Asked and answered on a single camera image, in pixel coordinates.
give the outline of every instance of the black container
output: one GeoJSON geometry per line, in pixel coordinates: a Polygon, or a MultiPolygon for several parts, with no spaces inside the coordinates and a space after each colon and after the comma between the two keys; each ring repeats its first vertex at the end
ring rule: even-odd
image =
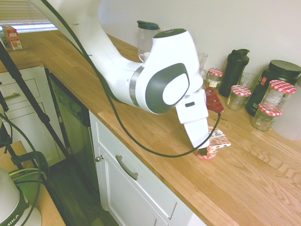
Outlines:
{"type": "Polygon", "coordinates": [[[248,52],[249,50],[247,49],[239,49],[233,50],[228,55],[228,62],[219,89],[219,93],[222,96],[228,97],[231,92],[231,87],[237,84],[245,66],[249,63],[249,57],[247,57],[248,52]]]}
{"type": "Polygon", "coordinates": [[[262,72],[259,83],[246,103],[246,111],[252,116],[255,115],[258,104],[262,101],[271,80],[282,80],[294,85],[300,73],[301,67],[298,65],[282,60],[271,60],[269,66],[262,72]]]}

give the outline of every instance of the dishwasher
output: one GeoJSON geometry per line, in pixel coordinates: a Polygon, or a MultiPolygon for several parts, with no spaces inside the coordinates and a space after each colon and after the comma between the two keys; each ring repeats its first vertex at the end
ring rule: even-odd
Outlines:
{"type": "Polygon", "coordinates": [[[66,149],[75,161],[73,167],[85,186],[99,194],[89,110],[48,69],[45,71],[66,149]]]}

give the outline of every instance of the white cabinet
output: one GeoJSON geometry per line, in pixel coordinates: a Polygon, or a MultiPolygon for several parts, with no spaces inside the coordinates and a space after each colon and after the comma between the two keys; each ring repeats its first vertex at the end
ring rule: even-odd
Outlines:
{"type": "Polygon", "coordinates": [[[92,113],[102,207],[121,226],[205,226],[92,113]]]}
{"type": "MultiPolygon", "coordinates": [[[[20,72],[41,109],[49,116],[50,124],[60,140],[63,141],[44,68],[27,68],[20,70],[20,72]]],[[[2,82],[0,90],[3,96],[9,97],[6,100],[9,107],[9,111],[6,113],[7,117],[24,132],[32,142],[34,148],[45,155],[49,165],[53,165],[64,159],[62,151],[55,143],[45,125],[38,118],[38,115],[16,81],[9,73],[1,73],[0,81],[2,82]]],[[[6,122],[4,125],[10,134],[10,126],[6,122]]],[[[12,138],[13,142],[21,140],[27,152],[32,151],[26,140],[15,129],[13,129],[12,138]]]]}

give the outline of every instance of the white mug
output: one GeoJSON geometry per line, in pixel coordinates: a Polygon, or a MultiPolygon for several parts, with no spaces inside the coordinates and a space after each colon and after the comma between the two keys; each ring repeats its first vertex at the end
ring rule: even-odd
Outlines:
{"type": "Polygon", "coordinates": [[[149,56],[150,56],[150,52],[145,52],[139,55],[139,59],[142,61],[142,63],[144,63],[149,56]]]}

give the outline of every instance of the cabinet door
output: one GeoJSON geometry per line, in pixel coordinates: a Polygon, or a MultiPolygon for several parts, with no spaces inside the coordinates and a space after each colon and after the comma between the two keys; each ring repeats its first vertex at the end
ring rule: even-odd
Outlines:
{"type": "Polygon", "coordinates": [[[167,223],[132,186],[123,169],[98,146],[96,156],[103,159],[96,164],[101,174],[102,205],[122,226],[167,226],[167,223]]]}
{"type": "MultiPolygon", "coordinates": [[[[32,106],[7,112],[7,116],[28,137],[36,151],[42,152],[45,155],[49,165],[57,163],[57,156],[59,156],[59,154],[55,141],[45,125],[38,118],[32,106]]],[[[8,123],[4,122],[4,125],[10,135],[8,123]]],[[[27,152],[32,151],[25,138],[23,138],[18,131],[13,129],[13,141],[19,140],[22,141],[27,152]]]]}

